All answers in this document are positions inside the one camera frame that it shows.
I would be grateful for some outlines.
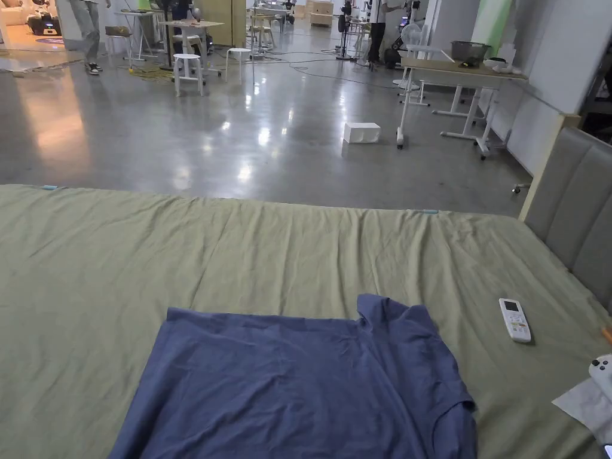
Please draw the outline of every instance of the white tissue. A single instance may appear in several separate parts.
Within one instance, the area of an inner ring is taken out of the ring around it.
[[[599,444],[612,443],[612,402],[591,378],[555,398],[553,404],[584,424]]]

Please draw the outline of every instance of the remote control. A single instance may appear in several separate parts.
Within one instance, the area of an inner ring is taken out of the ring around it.
[[[527,319],[525,314],[523,314],[521,304],[516,300],[500,298],[499,306],[504,315],[504,322],[506,322],[510,338],[518,343],[529,343],[531,341],[531,332],[529,331],[529,325],[527,325]]]
[[[612,354],[593,360],[589,365],[589,374],[603,394],[612,401]]]

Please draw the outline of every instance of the sneaker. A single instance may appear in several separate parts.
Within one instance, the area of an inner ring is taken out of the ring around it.
[[[100,70],[98,70],[98,66],[92,62],[88,62],[87,64],[85,64],[85,70],[87,70],[87,73],[90,75],[100,75]]]

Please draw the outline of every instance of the orange object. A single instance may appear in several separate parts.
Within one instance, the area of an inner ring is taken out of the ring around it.
[[[608,343],[612,345],[612,329],[610,328],[602,329],[602,335],[608,340]]]

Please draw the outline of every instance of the white box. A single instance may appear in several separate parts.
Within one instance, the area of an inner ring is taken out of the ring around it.
[[[381,128],[376,123],[345,123],[344,139],[348,143],[375,143],[381,136]]]

